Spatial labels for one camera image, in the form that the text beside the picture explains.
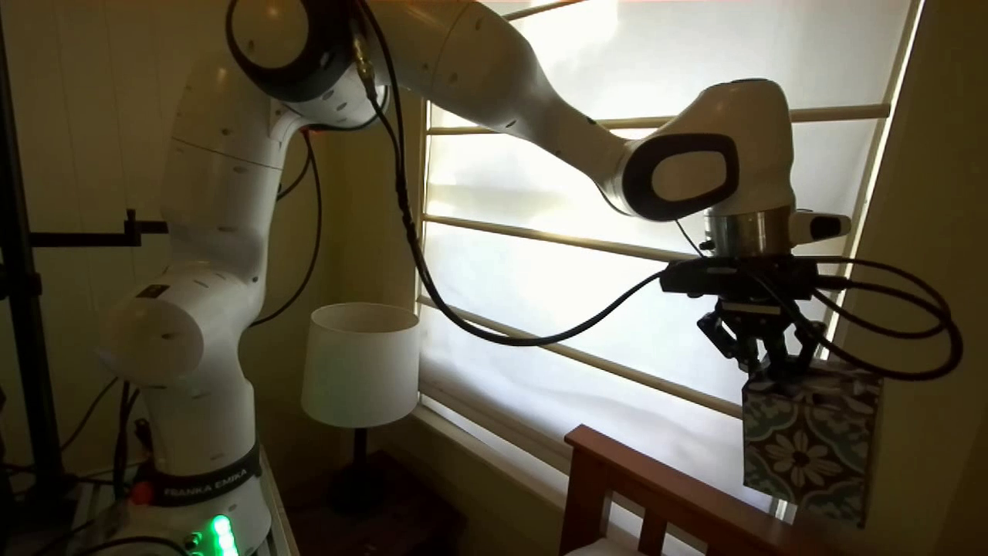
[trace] window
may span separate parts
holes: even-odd
[[[867,209],[918,0],[487,0],[530,45],[553,87],[620,137],[646,137],[702,87],[767,77],[794,115],[796,203]],[[430,109],[427,256],[483,328],[560,330],[692,246],[668,222],[603,203],[539,150]],[[702,239],[702,215],[681,220]],[[811,252],[849,255],[851,239]],[[560,437],[593,425],[751,504],[741,485],[741,386],[694,323],[714,300],[637,295],[584,338],[503,349],[423,308],[423,394],[523,452],[565,465]]]

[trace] wooden chair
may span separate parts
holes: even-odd
[[[692,477],[662,467],[588,426],[565,437],[573,446],[560,554],[604,538],[612,496],[641,506],[640,554],[656,556],[666,526],[702,540],[706,554],[728,556],[834,556],[822,536],[785,526]]]

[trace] white lamp shade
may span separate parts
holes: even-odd
[[[402,306],[337,303],[307,320],[301,412],[326,426],[367,430],[420,403],[420,320]]]

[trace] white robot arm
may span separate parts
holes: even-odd
[[[122,536],[186,540],[224,514],[239,550],[263,547],[268,514],[236,342],[263,308],[281,165],[298,128],[376,117],[381,52],[397,84],[547,150],[616,209],[679,220],[714,206],[721,256],[787,255],[801,234],[787,102],[767,81],[710,87],[674,125],[625,143],[560,102],[522,35],[472,0],[231,0],[224,35],[227,52],[194,70],[173,130],[165,273],[109,315],[97,345],[105,369],[140,386],[153,440],[150,496],[130,504]]]

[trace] green light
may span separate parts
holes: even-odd
[[[194,556],[236,556],[234,526],[222,514],[194,533],[188,545]]]

